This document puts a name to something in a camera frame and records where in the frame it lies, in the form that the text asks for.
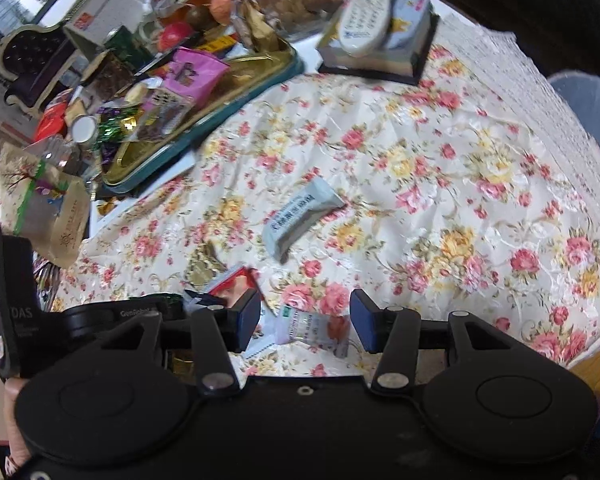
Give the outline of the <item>person's left hand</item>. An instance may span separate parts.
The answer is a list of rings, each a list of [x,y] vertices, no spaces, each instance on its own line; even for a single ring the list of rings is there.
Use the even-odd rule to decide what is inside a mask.
[[[3,414],[9,445],[9,456],[5,458],[6,477],[11,477],[31,458],[31,452],[20,432],[15,418],[15,406],[20,391],[27,379],[9,378],[5,382]]]

